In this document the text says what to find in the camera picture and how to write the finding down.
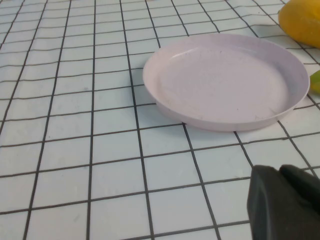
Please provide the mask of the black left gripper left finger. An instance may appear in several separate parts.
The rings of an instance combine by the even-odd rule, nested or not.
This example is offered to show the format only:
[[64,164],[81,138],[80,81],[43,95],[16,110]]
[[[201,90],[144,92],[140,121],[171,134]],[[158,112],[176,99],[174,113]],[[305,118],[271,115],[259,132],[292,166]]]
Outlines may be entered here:
[[254,240],[320,238],[320,207],[302,198],[271,166],[252,168],[247,212]]

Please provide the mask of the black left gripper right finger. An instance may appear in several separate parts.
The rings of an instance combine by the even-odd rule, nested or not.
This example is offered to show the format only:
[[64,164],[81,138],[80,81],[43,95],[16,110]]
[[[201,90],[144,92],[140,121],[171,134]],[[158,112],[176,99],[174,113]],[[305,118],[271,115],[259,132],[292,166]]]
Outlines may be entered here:
[[279,172],[303,199],[313,207],[320,206],[320,180],[317,177],[289,164],[282,165]]

